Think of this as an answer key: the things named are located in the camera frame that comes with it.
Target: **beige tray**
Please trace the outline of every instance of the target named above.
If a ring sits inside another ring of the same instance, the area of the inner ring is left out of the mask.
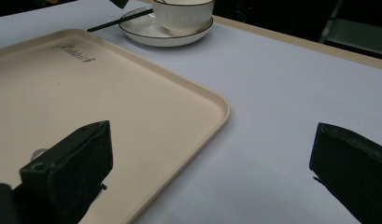
[[[0,182],[39,148],[110,120],[114,168],[81,223],[128,223],[224,125],[219,94],[81,30],[0,49]]]

